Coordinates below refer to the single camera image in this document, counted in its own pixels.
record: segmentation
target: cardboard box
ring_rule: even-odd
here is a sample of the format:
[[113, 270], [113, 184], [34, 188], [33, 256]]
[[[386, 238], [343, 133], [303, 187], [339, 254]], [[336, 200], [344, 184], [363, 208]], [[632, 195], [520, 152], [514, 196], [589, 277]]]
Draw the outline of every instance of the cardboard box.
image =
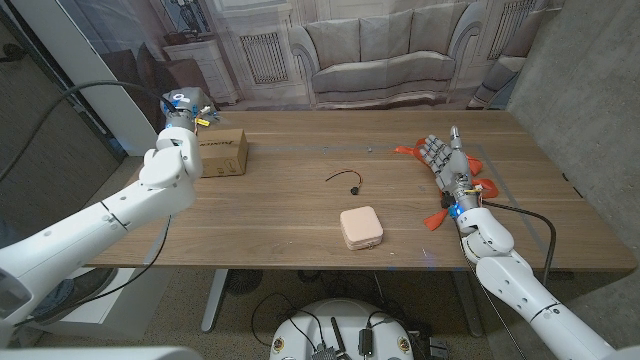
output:
[[202, 177], [242, 175], [249, 145], [243, 129], [198, 131]]

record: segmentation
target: table leg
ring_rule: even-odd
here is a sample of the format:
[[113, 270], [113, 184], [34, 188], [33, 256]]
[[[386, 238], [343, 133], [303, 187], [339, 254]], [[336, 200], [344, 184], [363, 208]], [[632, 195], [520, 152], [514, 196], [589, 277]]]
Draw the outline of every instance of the table leg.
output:
[[466, 271], [454, 271], [451, 273], [451, 276], [456, 285], [456, 290], [458, 290], [458, 297], [460, 298], [462, 310], [467, 319], [469, 333], [474, 337], [483, 336], [484, 330], [480, 322], [480, 312], [478, 311], [478, 305], [476, 304], [476, 299], [471, 289], [468, 273]]
[[204, 310], [202, 317], [202, 325], [200, 328], [203, 332], [208, 333], [213, 330], [213, 322], [216, 319], [218, 308], [220, 307], [222, 293], [224, 291], [224, 283], [227, 281], [228, 269], [216, 269], [211, 282], [211, 290], [209, 290], [209, 300], [207, 300], [207, 308]]

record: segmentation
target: black power cord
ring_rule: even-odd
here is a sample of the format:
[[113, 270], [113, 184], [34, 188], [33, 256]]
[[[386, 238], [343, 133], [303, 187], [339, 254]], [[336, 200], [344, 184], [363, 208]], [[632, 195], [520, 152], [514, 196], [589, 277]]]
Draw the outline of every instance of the black power cord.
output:
[[[166, 242], [166, 240], [167, 240], [167, 234], [169, 233], [169, 228], [168, 228], [168, 226], [169, 226], [169, 224], [170, 224], [170, 221], [171, 221], [171, 216], [169, 216], [169, 221], [167, 222], [167, 229], [166, 229], [166, 230], [165, 230], [165, 232], [164, 232], [164, 237], [162, 238], [162, 243], [160, 244], [160, 248], [158, 249], [158, 252], [156, 253], [156, 256], [154, 256], [154, 257], [153, 257], [153, 260], [151, 260], [151, 262], [149, 263], [149, 265], [145, 266], [145, 267], [144, 267], [144, 269], [142, 269], [142, 271], [140, 271], [140, 273], [138, 273], [138, 275], [134, 276], [132, 279], [130, 279], [130, 280], [129, 280], [129, 281], [127, 281], [126, 283], [124, 283], [124, 284], [122, 284], [122, 285], [118, 286], [117, 288], [115, 288], [115, 289], [113, 289], [113, 290], [109, 290], [109, 291], [107, 291], [106, 293], [104, 293], [104, 294], [100, 294], [100, 295], [95, 296], [95, 297], [92, 297], [91, 299], [86, 299], [86, 300], [78, 301], [77, 303], [75, 303], [75, 304], [71, 304], [71, 305], [69, 305], [69, 306], [67, 306], [67, 307], [65, 307], [65, 308], [63, 308], [63, 309], [61, 309], [60, 311], [65, 311], [65, 310], [69, 310], [69, 309], [74, 309], [74, 308], [77, 308], [78, 306], [83, 305], [83, 304], [86, 304], [86, 303], [88, 303], [88, 302], [91, 302], [91, 301], [94, 301], [94, 300], [101, 299], [101, 298], [103, 298], [103, 297], [105, 297], [105, 296], [109, 296], [109, 295], [113, 294], [114, 292], [116, 292], [116, 291], [118, 291], [118, 290], [120, 290], [120, 289], [124, 288], [125, 286], [127, 286], [127, 285], [131, 284], [132, 282], [136, 281], [140, 276], [142, 276], [142, 274], [144, 274], [145, 272], [147, 272], [147, 270], [149, 270], [149, 268], [151, 268], [151, 266], [153, 266], [153, 264], [156, 262], [156, 260], [158, 260], [158, 256], [160, 256], [160, 253], [162, 252], [162, 248], [164, 248], [164, 243]], [[44, 316], [44, 315], [43, 315], [43, 316], [34, 316], [34, 317], [32, 317], [32, 318], [29, 318], [29, 319], [26, 319], [26, 320], [22, 320], [21, 322], [19, 322], [19, 323], [15, 324], [15, 325], [14, 325], [14, 327], [18, 327], [18, 326], [21, 326], [21, 325], [24, 325], [24, 324], [30, 323], [30, 322], [32, 322], [32, 321], [38, 322], [38, 321], [43, 320], [43, 319], [45, 319], [45, 318], [46, 318], [46, 316]]]
[[[315, 316], [314, 314], [312, 314], [312, 313], [310, 313], [310, 312], [306, 311], [306, 310], [298, 309], [297, 307], [295, 307], [295, 306], [293, 305], [293, 303], [291, 302], [291, 300], [289, 300], [289, 298], [288, 298], [286, 295], [284, 295], [284, 294], [282, 294], [282, 293], [278, 293], [278, 292], [271, 293], [271, 294], [267, 295], [264, 299], [262, 299], [262, 300], [258, 303], [258, 305], [256, 305], [256, 307], [253, 309], [253, 313], [251, 314], [251, 333], [253, 334], [253, 337], [254, 337], [254, 338], [255, 338], [255, 339], [256, 339], [260, 344], [262, 344], [262, 345], [264, 345], [264, 346], [271, 347], [271, 344], [268, 344], [268, 343], [266, 343], [266, 342], [264, 342], [264, 341], [260, 340], [260, 338], [258, 338], [258, 335], [256, 334], [256, 329], [255, 329], [255, 325], [254, 325], [254, 324], [255, 324], [256, 313], [258, 312], [258, 308], [259, 308], [262, 304], [264, 304], [264, 302], [265, 302], [265, 301], [267, 301], [268, 299], [270, 299], [270, 298], [272, 298], [272, 297], [274, 297], [274, 296], [280, 296], [280, 297], [282, 297], [282, 298], [283, 298], [283, 299], [284, 299], [284, 300], [289, 304], [290, 308], [289, 308], [289, 310], [287, 310], [287, 312], [289, 312], [289, 311], [292, 311], [292, 310], [293, 310], [294, 312], [301, 312], [301, 313], [305, 313], [305, 314], [310, 315], [311, 317], [313, 317], [313, 318], [316, 320], [316, 322], [318, 323], [318, 329], [320, 330], [320, 339], [322, 340], [322, 345], [325, 345], [325, 346], [326, 346], [326, 343], [325, 343], [325, 341], [324, 341], [324, 334], [322, 333], [322, 325], [320, 324], [320, 320], [318, 319], [318, 317], [317, 317], [317, 316]], [[292, 324], [292, 325], [293, 325], [293, 326], [294, 326], [294, 327], [295, 327], [295, 328], [296, 328], [296, 329], [297, 329], [297, 330], [298, 330], [302, 335], [304, 335], [304, 337], [307, 339], [307, 341], [309, 341], [309, 344], [311, 344], [311, 348], [313, 348], [313, 351], [314, 351], [314, 352], [318, 351], [318, 349], [316, 348], [316, 346], [313, 344], [313, 341], [311, 341], [311, 339], [309, 338], [309, 336], [308, 336], [304, 331], [300, 330], [300, 328], [299, 328], [299, 327], [298, 327], [298, 326], [293, 322], [293, 320], [291, 319], [291, 316], [292, 316], [292, 315], [287, 316], [287, 320], [289, 320], [289, 321], [291, 322], [291, 324]]]
[[171, 101], [165, 99], [164, 97], [154, 93], [153, 91], [145, 88], [144, 86], [140, 86], [140, 85], [124, 82], [124, 81], [115, 81], [115, 80], [89, 81], [89, 82], [86, 82], [86, 83], [83, 83], [83, 84], [80, 84], [80, 85], [76, 85], [76, 86], [70, 87], [69, 89], [64, 91], [62, 94], [60, 94], [60, 96], [47, 108], [47, 110], [38, 119], [38, 121], [34, 125], [33, 129], [31, 129], [31, 133], [29, 135], [29, 138], [27, 138], [27, 141], [25, 141], [25, 143], [22, 145], [20, 150], [18, 150], [16, 155], [13, 157], [13, 159], [11, 159], [11, 161], [9, 161], [9, 165], [7, 165], [2, 170], [2, 172], [0, 173], [0, 181], [4, 180], [4, 178], [7, 177], [9, 172], [13, 169], [13, 167], [18, 162], [18, 160], [20, 160], [20, 158], [22, 157], [24, 152], [27, 150], [27, 147], [29, 147], [29, 145], [33, 141], [33, 138], [38, 133], [38, 130], [40, 130], [40, 128], [42, 127], [44, 122], [47, 120], [47, 118], [49, 118], [49, 116], [51, 115], [53, 110], [55, 110], [55, 108], [58, 106], [58, 104], [60, 104], [65, 99], [67, 99], [69, 96], [77, 93], [78, 91], [80, 91], [82, 89], [86, 89], [86, 88], [90, 88], [90, 87], [94, 87], [94, 86], [102, 86], [102, 85], [120, 86], [120, 87], [123, 87], [123, 88], [129, 88], [129, 89], [134, 89], [134, 90], [141, 91], [142, 93], [144, 93], [146, 95], [149, 95], [149, 96], [151, 96], [153, 98], [156, 98], [156, 99], [162, 101], [167, 106], [167, 109], [169, 109], [170, 112], [175, 113], [175, 112], [178, 111], [176, 109], [176, 107], [173, 106]]
[[547, 226], [549, 227], [549, 231], [551, 232], [551, 237], [549, 240], [549, 248], [547, 249], [547, 258], [544, 262], [544, 272], [542, 274], [542, 285], [547, 286], [547, 280], [549, 279], [549, 271], [551, 270], [551, 262], [553, 261], [553, 252], [556, 249], [556, 227], [553, 226], [553, 223], [551, 222], [551, 220], [547, 219], [546, 217], [538, 213], [534, 213], [533, 211], [528, 211], [528, 210], [518, 209], [518, 208], [507, 206], [507, 205], [497, 204], [497, 203], [486, 201], [484, 199], [482, 200], [482, 203], [487, 206], [493, 206], [499, 209], [515, 211], [521, 214], [533, 216], [535, 218], [538, 218], [544, 221], [544, 223], [547, 224]]

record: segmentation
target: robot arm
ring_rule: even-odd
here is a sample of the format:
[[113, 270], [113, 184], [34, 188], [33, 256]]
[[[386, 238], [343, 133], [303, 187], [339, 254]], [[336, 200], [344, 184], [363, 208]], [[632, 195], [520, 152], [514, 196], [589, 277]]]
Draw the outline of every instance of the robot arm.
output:
[[451, 147], [430, 135], [420, 153], [444, 197], [453, 199], [449, 213], [466, 235], [461, 245], [482, 286], [529, 322], [559, 359], [604, 359], [613, 354], [606, 341], [535, 278], [531, 266], [513, 249], [511, 233], [480, 206], [458, 129], [451, 129]]
[[[145, 154], [138, 181], [0, 250], [0, 329], [27, 318], [60, 281], [130, 231], [195, 201], [193, 183], [202, 175], [202, 162], [194, 118], [211, 103], [199, 88], [165, 97], [178, 112], [167, 112], [167, 127], [158, 136], [157, 148]], [[5, 333], [0, 334], [1, 347], [2, 335], [11, 332], [0, 333]]]

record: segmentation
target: wooden tabletop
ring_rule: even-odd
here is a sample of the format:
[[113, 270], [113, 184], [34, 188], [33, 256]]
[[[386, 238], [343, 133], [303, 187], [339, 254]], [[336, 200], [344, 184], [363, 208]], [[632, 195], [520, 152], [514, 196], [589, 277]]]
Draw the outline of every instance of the wooden tabletop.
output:
[[[627, 271], [631, 252], [562, 177], [562, 172], [506, 112], [306, 111], [226, 112], [249, 141], [243, 176], [203, 178], [198, 198], [171, 224], [156, 265], [278, 269], [467, 268], [451, 219], [430, 231], [423, 219], [440, 211], [434, 175], [415, 158], [393, 152], [457, 125], [464, 150], [480, 159], [477, 177], [500, 188], [494, 199], [539, 212], [556, 226], [554, 268]], [[355, 174], [325, 182], [351, 168]], [[372, 206], [384, 228], [371, 250], [347, 249], [340, 213]], [[515, 249], [542, 268], [549, 230], [535, 218], [492, 209], [513, 234]], [[142, 266], [166, 219], [143, 226], [93, 259], [92, 266]]]

